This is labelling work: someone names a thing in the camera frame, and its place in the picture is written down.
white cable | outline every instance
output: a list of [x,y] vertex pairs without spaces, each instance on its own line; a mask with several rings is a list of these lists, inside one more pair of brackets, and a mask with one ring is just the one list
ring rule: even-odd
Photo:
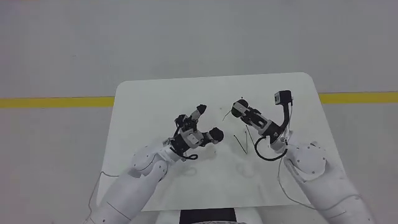
[[332,206],[330,206],[330,207],[328,207],[328,208],[314,208],[314,207],[311,207],[311,206],[309,206],[309,205],[307,205],[307,204],[304,204],[304,203],[302,203],[302,202],[299,202],[299,201],[297,201],[297,200],[294,200],[294,199],[290,198],[290,197],[287,195],[286,190],[283,188],[283,186],[282,186],[282,184],[281,184],[281,182],[280,182],[280,176],[279,176],[279,174],[280,174],[280,164],[281,164],[281,163],[282,163],[282,159],[279,161],[279,165],[278,165],[278,177],[277,177],[277,180],[278,180],[279,187],[280,187],[280,189],[282,189],[283,193],[285,194],[285,196],[286,196],[289,200],[291,200],[292,202],[295,202],[295,203],[297,203],[297,204],[300,204],[301,206],[304,206],[304,207],[306,207],[306,208],[310,208],[310,209],[313,209],[313,210],[316,210],[316,211],[327,211],[327,210],[330,210],[330,209],[334,208],[335,206],[339,205],[342,201],[344,201],[344,200],[346,200],[346,199],[348,199],[348,198],[351,198],[351,197],[359,197],[359,198],[361,198],[361,195],[358,195],[358,194],[347,195],[346,197],[342,198],[340,201],[338,201],[337,203],[333,204]]
[[100,181],[100,178],[101,178],[102,174],[106,175],[107,177],[119,177],[118,175],[109,175],[109,174],[107,174],[107,173],[105,173],[103,171],[101,171],[101,173],[99,173],[99,176],[98,176],[97,181],[95,182],[93,191],[91,192],[90,199],[88,200],[88,208],[90,209],[90,213],[87,215],[87,218],[85,219],[85,221],[83,221],[83,224],[86,224],[88,222],[88,219],[90,219],[91,214],[93,213],[93,209],[91,208],[91,199],[93,198],[95,189],[97,188],[97,184]]

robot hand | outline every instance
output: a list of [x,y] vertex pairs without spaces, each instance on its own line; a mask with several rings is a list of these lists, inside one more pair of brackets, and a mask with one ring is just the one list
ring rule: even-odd
[[[251,108],[244,99],[233,104],[231,113],[258,131],[261,138],[255,143],[254,149],[260,158],[275,161],[284,157],[286,168],[313,207],[291,199],[279,182],[286,196],[296,203],[317,210],[332,224],[373,224],[374,220],[367,206],[339,165],[316,143],[299,142],[293,132],[288,130],[289,104],[293,104],[291,92],[276,93],[275,104],[284,107],[284,122],[281,126],[263,117],[260,111]],[[279,156],[265,158],[257,150],[259,142],[266,137],[269,137],[270,147]]]
[[328,223],[374,224],[355,186],[325,150],[316,143],[295,142],[293,136],[290,136],[288,147],[284,164],[313,206],[306,207],[317,210]]
[[196,154],[187,157],[187,150],[221,142],[224,134],[218,128],[208,133],[197,129],[199,117],[205,110],[206,106],[200,105],[190,116],[180,115],[175,120],[177,130],[172,138],[134,154],[131,165],[112,183],[89,220],[95,224],[130,222],[145,207],[171,165],[178,160],[198,158]]

wire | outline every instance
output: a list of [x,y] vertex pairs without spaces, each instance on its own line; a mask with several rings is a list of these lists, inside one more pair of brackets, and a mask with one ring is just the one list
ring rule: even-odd
[[105,173],[104,171],[101,171],[101,173],[99,173],[98,179],[97,179],[97,181],[95,182],[95,185],[94,185],[94,189],[91,192],[90,199],[88,200],[88,209],[90,209],[90,213],[87,215],[87,218],[85,219],[83,224],[87,223],[88,219],[90,219],[91,214],[93,213],[93,209],[91,208],[91,199],[93,199],[93,195],[94,195],[95,189],[97,188],[98,182],[100,181],[100,178],[101,178],[102,174],[106,175],[107,177],[119,177],[118,175],[109,175],[109,174]]
[[254,146],[254,141],[253,141],[253,138],[251,137],[251,134],[250,134],[250,131],[249,131],[249,128],[248,128],[248,126],[247,126],[247,125],[246,125],[246,129],[248,130],[248,133],[249,133],[249,136],[250,136],[251,142],[253,143],[253,146]]
[[260,154],[260,152],[258,151],[257,146],[258,146],[258,144],[260,143],[260,141],[263,140],[263,139],[265,139],[265,138],[266,138],[265,136],[259,138],[259,139],[257,140],[256,144],[254,145],[254,150],[256,151],[257,156],[259,156],[261,159],[264,159],[265,161],[270,161],[270,162],[272,162],[272,161],[276,161],[276,160],[282,158],[284,155],[286,155],[286,153],[287,153],[287,148],[285,148],[285,150],[283,151],[283,153],[282,153],[281,155],[277,156],[277,157],[273,157],[273,158],[266,158],[266,157],[263,157],[263,156]]
[[224,118],[223,118],[223,121],[224,121],[225,117],[227,117],[227,115],[229,115],[229,113],[230,113],[231,111],[232,111],[232,109],[231,109],[229,112],[226,113],[226,115],[225,115]]
[[[292,121],[292,113],[293,113],[293,102],[291,103],[291,106],[292,106],[292,108],[291,108],[291,111],[290,111],[290,114],[289,114],[289,122],[287,123],[287,126],[285,127],[285,129],[284,129],[284,131],[282,132],[282,134],[284,134],[284,135],[286,135],[289,131],[290,131],[290,122]],[[257,146],[258,146],[258,144],[260,143],[260,141],[261,140],[263,140],[263,139],[265,139],[266,138],[266,136],[263,136],[263,137],[261,137],[261,138],[259,138],[258,140],[257,140],[257,142],[255,143],[255,145],[254,145],[254,150],[256,151],[256,153],[257,153],[257,156],[259,156],[261,159],[264,159],[265,161],[276,161],[276,160],[278,160],[278,159],[281,159],[281,158],[283,158],[286,154],[287,154],[287,141],[285,141],[285,145],[286,145],[286,148],[285,148],[285,150],[283,151],[283,153],[281,154],[281,155],[279,155],[279,156],[277,156],[277,157],[273,157],[273,158],[266,158],[266,157],[263,157],[261,154],[260,154],[260,152],[257,150]]]
[[184,156],[183,154],[179,154],[173,147],[170,147],[170,150],[172,150],[172,152],[176,153],[176,155],[178,157],[182,157],[182,158],[187,159],[187,160],[197,160],[198,159],[198,155],[197,154],[192,154],[192,155],[187,157],[187,156]]
[[235,139],[237,140],[237,142],[239,143],[239,145],[242,147],[242,150],[244,151],[244,153],[246,153],[246,155],[248,154],[248,133],[246,133],[246,150],[243,148],[242,144],[239,142],[239,139],[234,135]]
[[289,133],[289,131],[290,131],[290,122],[292,122],[292,114],[293,114],[293,101],[292,101],[292,104],[290,107],[290,116],[289,116],[289,123],[287,125],[287,129],[288,129],[287,133]]
[[345,201],[345,200],[348,199],[348,198],[351,198],[351,197],[359,197],[359,198],[361,198],[361,195],[358,195],[358,194],[347,195],[346,197],[342,198],[340,201],[338,201],[337,203],[333,204],[332,206],[330,206],[330,207],[328,207],[328,208],[314,208],[314,207],[311,207],[311,206],[309,206],[309,205],[307,205],[307,204],[305,204],[305,203],[302,203],[302,202],[299,202],[299,201],[297,201],[297,200],[294,200],[294,199],[292,199],[291,197],[289,197],[289,196],[287,195],[286,190],[283,188],[283,186],[282,186],[282,184],[281,184],[281,182],[280,182],[280,164],[281,164],[281,163],[282,163],[282,159],[279,161],[279,165],[278,165],[278,176],[277,176],[277,180],[278,180],[279,187],[280,187],[280,189],[282,189],[283,193],[285,194],[285,196],[286,196],[289,200],[291,200],[292,202],[295,202],[295,203],[297,203],[297,204],[300,204],[301,206],[304,206],[304,207],[306,207],[306,208],[310,208],[310,209],[316,210],[316,211],[327,211],[327,210],[331,210],[332,208],[334,208],[335,206],[339,205],[341,202]]

black cable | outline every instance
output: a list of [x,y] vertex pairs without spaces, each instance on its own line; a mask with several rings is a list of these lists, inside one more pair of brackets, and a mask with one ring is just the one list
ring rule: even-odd
[[[290,124],[290,119],[291,119],[290,113],[289,113],[289,112],[290,112],[290,111],[289,111],[289,104],[283,105],[283,107],[284,107],[284,122],[283,122],[282,125],[280,126],[280,128],[283,130],[283,131],[280,133],[280,135],[282,135],[282,133],[285,131],[287,125]],[[265,138],[266,138],[266,136],[263,136],[263,137],[259,138],[259,139],[257,140],[257,142],[255,143],[255,145],[254,145],[254,150],[256,151],[257,156],[259,156],[261,159],[264,159],[265,161],[276,161],[276,160],[278,160],[278,159],[283,158],[283,157],[286,155],[286,153],[287,153],[287,148],[285,148],[285,150],[283,151],[283,153],[282,153],[281,155],[277,156],[277,157],[273,157],[273,158],[266,158],[266,157],[263,157],[263,156],[260,154],[260,152],[257,150],[257,146],[258,146],[258,144],[260,143],[260,141],[263,140],[263,139],[265,139]]]
[[182,157],[182,158],[184,158],[184,159],[187,159],[187,160],[197,160],[198,159],[198,155],[197,154],[192,154],[192,155],[190,155],[190,156],[184,156],[183,154],[179,154],[174,148],[172,148],[172,147],[170,147],[170,150],[172,150],[172,152],[174,152],[174,153],[176,153],[176,155],[178,156],[178,157]]
[[282,153],[281,155],[277,156],[277,157],[273,157],[273,158],[266,158],[266,157],[263,157],[263,156],[260,154],[260,152],[257,150],[257,146],[258,146],[259,142],[260,142],[261,140],[265,139],[265,138],[266,138],[265,136],[259,138],[259,139],[257,140],[256,144],[254,145],[254,150],[256,151],[257,156],[259,156],[261,159],[264,159],[265,161],[276,161],[276,160],[282,158],[284,155],[286,155],[286,153],[287,153],[287,148],[285,148],[285,150],[283,151],[283,153]]

thin wire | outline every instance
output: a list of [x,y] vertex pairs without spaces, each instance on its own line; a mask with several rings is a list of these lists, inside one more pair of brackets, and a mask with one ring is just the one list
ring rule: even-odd
[[88,200],[88,209],[90,209],[90,213],[88,214],[88,216],[85,219],[85,221],[83,222],[83,224],[87,223],[88,219],[90,219],[91,214],[93,213],[93,209],[91,208],[91,199],[93,198],[95,189],[97,188],[98,182],[100,181],[100,178],[101,178],[102,174],[106,175],[107,177],[119,177],[118,175],[109,175],[109,174],[105,173],[104,171],[101,171],[101,173],[99,173],[98,179],[97,179],[97,181],[95,182],[95,185],[94,185],[94,189],[93,189],[93,191],[92,191],[92,193],[90,195],[90,199]]
[[[247,136],[248,134],[246,133],[246,149],[247,149],[247,145],[248,145],[248,140],[247,140]],[[246,155],[248,154],[247,151],[245,151],[245,149],[243,148],[242,144],[239,142],[239,139],[234,135],[235,139],[237,140],[237,142],[239,143],[239,145],[242,147],[242,150],[244,151],[244,153],[246,153]]]
[[289,130],[290,130],[290,123],[292,122],[292,114],[293,114],[293,102],[292,106],[290,107],[289,125],[287,126]]
[[232,111],[232,109],[231,109],[229,112],[226,113],[226,115],[225,115],[224,118],[223,118],[223,121],[224,121],[225,117],[227,117],[227,115],[229,115],[229,113],[230,113],[231,111]]
[[314,207],[311,207],[311,206],[309,206],[309,205],[307,205],[307,204],[304,204],[304,203],[302,203],[302,202],[299,202],[299,201],[297,201],[297,200],[294,200],[294,199],[292,199],[291,197],[289,197],[289,196],[287,195],[286,190],[283,188],[283,186],[282,186],[282,184],[281,184],[281,182],[280,182],[280,164],[281,164],[281,163],[282,163],[282,159],[279,161],[279,165],[278,165],[278,177],[277,177],[277,180],[278,180],[279,187],[280,187],[280,189],[282,189],[283,193],[285,194],[285,196],[286,196],[289,200],[291,200],[292,202],[295,202],[295,203],[297,203],[297,204],[300,204],[301,206],[304,206],[304,207],[306,207],[306,208],[310,208],[310,209],[316,210],[316,211],[327,211],[327,210],[331,210],[332,208],[334,208],[335,206],[339,205],[342,201],[345,201],[345,200],[348,199],[348,198],[351,198],[351,197],[359,197],[359,198],[361,198],[361,195],[358,195],[358,194],[347,195],[346,197],[342,198],[340,201],[338,201],[337,203],[333,204],[332,206],[330,206],[330,207],[328,207],[328,208],[314,208]]
[[250,134],[250,131],[249,131],[249,128],[248,128],[248,126],[247,126],[247,125],[246,125],[246,129],[248,130],[248,133],[249,133],[249,136],[250,136],[251,142],[252,142],[252,143],[253,143],[253,145],[254,145],[253,138],[251,137],[251,134]]

